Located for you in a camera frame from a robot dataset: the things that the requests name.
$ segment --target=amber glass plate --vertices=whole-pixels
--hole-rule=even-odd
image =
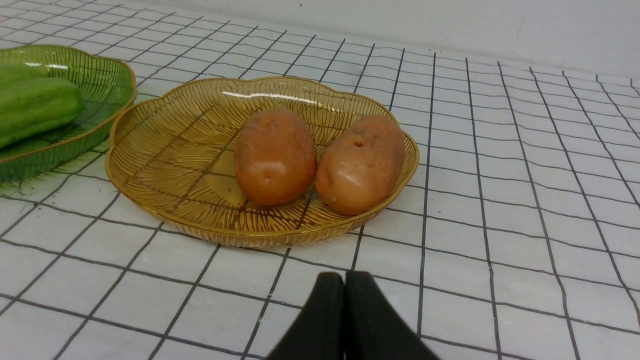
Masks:
[[[84,111],[71,124],[0,149],[0,184],[48,172],[98,146],[109,137],[109,125],[116,115],[138,94],[136,77],[128,65],[72,47],[0,49],[0,63],[27,63],[47,76],[71,80],[84,100]]]
[[[363,115],[397,122],[372,99],[306,79],[203,79],[118,117],[107,174],[125,196],[185,233],[224,245],[265,247],[322,240],[360,227],[400,194],[418,167],[418,146],[405,133],[401,177],[393,193],[366,213],[336,213],[313,186],[290,204],[256,208],[234,178],[234,144],[250,115],[279,106],[305,119],[318,155]]]

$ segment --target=grid tablecloth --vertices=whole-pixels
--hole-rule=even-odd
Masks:
[[[125,60],[137,101],[201,78],[318,80],[388,106],[420,166],[362,229],[293,249],[220,247],[159,223],[108,181],[106,145],[5,186],[1,359],[261,359],[319,272],[353,268],[443,360],[638,358],[631,79],[129,1],[38,1],[0,0],[1,48]]]

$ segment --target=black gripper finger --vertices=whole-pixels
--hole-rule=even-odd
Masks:
[[[320,273],[307,303],[266,360],[344,360],[340,342],[343,298],[342,277]]]

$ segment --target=cucumber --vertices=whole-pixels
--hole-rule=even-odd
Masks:
[[[84,110],[76,84],[35,78],[0,86],[0,149],[73,122]]]
[[[44,71],[26,64],[0,64],[0,87],[45,76]]]

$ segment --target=peeled potato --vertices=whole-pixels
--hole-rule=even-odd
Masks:
[[[316,191],[335,211],[361,214],[391,193],[403,161],[400,127],[381,115],[363,117],[320,157]]]
[[[240,190],[258,206],[276,206],[303,195],[317,167],[314,140],[295,112],[278,108],[247,119],[236,141]]]

